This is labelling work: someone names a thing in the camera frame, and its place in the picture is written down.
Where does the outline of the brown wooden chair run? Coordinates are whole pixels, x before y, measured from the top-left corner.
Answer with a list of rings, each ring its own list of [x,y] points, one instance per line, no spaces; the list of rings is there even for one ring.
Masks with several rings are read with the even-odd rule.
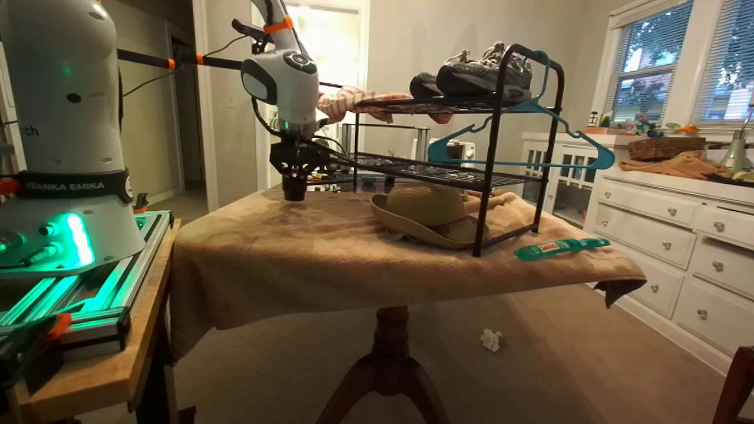
[[[740,415],[754,391],[754,346],[741,346],[733,355],[712,424],[754,424]]]

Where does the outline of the white appliance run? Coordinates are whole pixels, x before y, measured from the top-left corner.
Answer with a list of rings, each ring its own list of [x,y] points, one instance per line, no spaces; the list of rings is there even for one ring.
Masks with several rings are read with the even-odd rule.
[[[445,155],[439,152],[433,153],[431,145],[437,142],[439,138],[431,137],[428,140],[419,140],[414,137],[412,147],[410,148],[410,160],[436,162],[443,164],[452,164],[461,167],[475,167],[476,145],[475,143],[461,141],[458,138],[452,138],[447,142]]]

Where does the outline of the grey sneaker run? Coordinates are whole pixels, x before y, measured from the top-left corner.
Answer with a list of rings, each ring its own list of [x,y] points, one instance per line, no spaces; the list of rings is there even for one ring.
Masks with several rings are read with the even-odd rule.
[[[480,59],[472,59],[471,51],[463,50],[444,62],[436,75],[436,85],[447,97],[468,97],[493,94],[498,77],[503,76],[502,97],[510,104],[531,99],[531,64],[519,54],[512,54],[502,65],[505,45],[498,41]]]

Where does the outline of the white dresser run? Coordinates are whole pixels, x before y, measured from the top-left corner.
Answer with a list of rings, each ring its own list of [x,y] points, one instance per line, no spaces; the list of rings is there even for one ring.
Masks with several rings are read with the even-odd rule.
[[[625,311],[722,373],[754,346],[754,188],[614,167],[596,178],[585,229],[648,280]]]

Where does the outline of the wicker basket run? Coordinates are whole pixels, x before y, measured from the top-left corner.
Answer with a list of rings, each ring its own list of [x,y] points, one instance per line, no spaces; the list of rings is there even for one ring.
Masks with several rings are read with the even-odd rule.
[[[705,150],[703,137],[656,137],[641,138],[628,143],[630,160],[663,161],[685,152]]]

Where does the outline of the silver metal lamp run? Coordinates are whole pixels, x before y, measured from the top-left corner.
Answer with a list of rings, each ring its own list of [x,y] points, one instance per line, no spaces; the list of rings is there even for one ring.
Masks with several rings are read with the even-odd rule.
[[[737,131],[733,132],[732,142],[728,145],[727,152],[723,156],[721,165],[727,167],[727,169],[736,174],[738,172],[751,172],[754,171],[754,163],[751,162],[746,156],[746,140],[748,137],[747,126],[754,115],[754,100],[751,100],[748,105],[748,112],[746,119],[742,126]]]

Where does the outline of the black shoe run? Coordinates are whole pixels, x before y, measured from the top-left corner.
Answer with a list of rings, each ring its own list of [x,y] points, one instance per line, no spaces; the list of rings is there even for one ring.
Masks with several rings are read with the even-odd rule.
[[[414,99],[446,97],[437,86],[437,76],[430,72],[420,72],[409,83],[409,93]]]

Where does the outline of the white glass door cabinet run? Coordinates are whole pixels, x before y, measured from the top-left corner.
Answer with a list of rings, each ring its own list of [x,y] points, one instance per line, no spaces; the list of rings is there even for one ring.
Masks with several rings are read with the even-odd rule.
[[[535,180],[523,183],[517,188],[517,194],[532,205],[538,204],[541,187],[539,179],[547,174],[548,185],[544,194],[543,210],[582,229],[586,222],[597,171],[581,166],[592,165],[598,157],[598,150],[583,139],[559,132],[555,138],[551,161],[571,167],[533,166],[534,163],[541,163],[545,159],[547,151],[546,132],[523,134],[521,160],[528,164],[520,169],[520,174],[533,177]]]

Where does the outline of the orange black clamp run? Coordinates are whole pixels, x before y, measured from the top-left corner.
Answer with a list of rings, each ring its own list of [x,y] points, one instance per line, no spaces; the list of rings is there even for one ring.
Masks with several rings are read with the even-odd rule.
[[[0,389],[24,381],[33,394],[45,386],[64,365],[60,340],[71,324],[68,313],[42,317],[0,340]]]

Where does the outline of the plaid cloth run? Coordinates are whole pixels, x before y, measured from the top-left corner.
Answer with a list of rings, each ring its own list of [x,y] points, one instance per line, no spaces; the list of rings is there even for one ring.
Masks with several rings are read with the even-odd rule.
[[[344,86],[335,94],[320,92],[317,110],[328,116],[328,123],[334,124],[345,119],[347,113],[362,113],[361,102],[382,100],[412,100],[414,97],[407,93],[382,91],[367,91],[353,86]]]

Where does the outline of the window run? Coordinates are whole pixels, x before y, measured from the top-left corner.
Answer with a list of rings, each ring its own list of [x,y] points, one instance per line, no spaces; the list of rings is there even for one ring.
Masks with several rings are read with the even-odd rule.
[[[604,107],[612,121],[663,120],[693,6],[693,0],[641,0],[616,15],[619,40]]]
[[[754,0],[723,0],[697,95],[700,128],[742,124],[754,99]]]

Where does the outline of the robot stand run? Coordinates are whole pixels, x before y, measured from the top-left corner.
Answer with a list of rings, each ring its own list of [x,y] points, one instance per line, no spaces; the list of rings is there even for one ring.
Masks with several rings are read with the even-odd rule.
[[[178,424],[165,311],[180,220],[168,210],[135,216],[146,245],[136,255],[73,276],[0,276],[0,340],[23,324],[68,313],[64,365],[37,392],[0,389],[0,424],[72,422],[125,403],[138,424]]]

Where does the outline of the tan straw hat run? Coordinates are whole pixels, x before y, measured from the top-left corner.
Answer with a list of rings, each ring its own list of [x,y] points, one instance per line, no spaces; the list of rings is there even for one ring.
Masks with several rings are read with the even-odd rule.
[[[441,185],[397,185],[370,198],[372,214],[392,236],[435,247],[462,250],[474,246],[478,219],[467,210],[457,188]]]

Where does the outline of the green toothbrush packet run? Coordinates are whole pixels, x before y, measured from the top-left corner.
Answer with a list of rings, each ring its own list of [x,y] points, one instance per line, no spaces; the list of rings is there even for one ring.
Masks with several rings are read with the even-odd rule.
[[[522,247],[516,250],[514,255],[522,261],[533,262],[562,253],[594,250],[610,245],[611,242],[606,238],[564,239]]]

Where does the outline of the tan blanket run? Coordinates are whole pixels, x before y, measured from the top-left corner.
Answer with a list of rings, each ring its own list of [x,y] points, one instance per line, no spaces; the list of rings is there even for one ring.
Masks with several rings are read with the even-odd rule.
[[[288,202],[257,191],[181,228],[173,242],[170,343],[180,360],[212,330],[288,314],[464,300],[595,283],[606,306],[646,284],[630,257],[600,247],[525,262],[519,248],[586,239],[551,214],[538,233],[483,250],[391,240],[370,193],[310,191]]]

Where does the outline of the black metal shoe rack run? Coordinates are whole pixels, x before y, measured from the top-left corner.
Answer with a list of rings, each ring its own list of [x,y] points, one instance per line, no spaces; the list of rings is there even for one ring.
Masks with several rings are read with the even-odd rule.
[[[479,115],[481,124],[471,124],[449,136],[439,138],[431,145],[433,153],[445,155],[447,142],[463,135],[488,131],[487,155],[482,161],[474,162],[475,167],[461,167],[452,164],[392,158],[387,155],[361,153],[351,155],[350,164],[354,169],[374,171],[391,177],[402,177],[442,186],[451,186],[461,190],[475,190],[482,195],[478,214],[478,228],[474,246],[469,248],[474,257],[480,257],[482,251],[494,244],[519,236],[524,233],[536,233],[540,228],[545,190],[548,177],[539,179],[541,183],[539,199],[535,207],[533,222],[512,229],[501,236],[486,236],[484,225],[487,223],[487,209],[493,188],[516,186],[528,181],[528,177],[502,172],[503,167],[525,167],[522,161],[500,161],[498,150],[501,147],[501,124],[506,115],[539,114],[550,119],[550,141],[545,159],[535,163],[539,167],[552,167],[551,156],[557,129],[563,123],[561,117],[565,74],[562,65],[551,59],[542,50],[534,50],[524,45],[505,45],[502,65],[507,63],[512,54],[519,54],[531,64],[531,99],[520,104],[510,104],[502,97],[503,76],[498,77],[497,91],[493,94],[468,97],[435,97],[412,100],[382,100],[362,102],[364,112],[388,112],[391,114],[410,115]]]

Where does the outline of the black pole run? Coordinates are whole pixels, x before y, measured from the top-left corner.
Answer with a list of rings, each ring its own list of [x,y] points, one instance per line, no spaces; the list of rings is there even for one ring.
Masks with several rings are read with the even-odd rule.
[[[192,54],[180,54],[178,60],[175,60],[166,57],[155,57],[121,48],[117,49],[117,57],[119,60],[132,62],[132,64],[150,65],[151,67],[169,69],[170,71],[177,70],[181,65],[205,65],[205,67],[233,70],[239,70],[240,67],[242,67],[242,61],[240,60]]]

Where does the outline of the tan cloth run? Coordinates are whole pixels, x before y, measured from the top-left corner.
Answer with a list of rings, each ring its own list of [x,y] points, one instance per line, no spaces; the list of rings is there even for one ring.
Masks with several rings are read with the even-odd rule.
[[[683,152],[662,161],[620,161],[619,167],[622,171],[639,171],[694,180],[707,180],[708,175],[726,179],[733,176],[724,165],[708,161],[705,151]]]

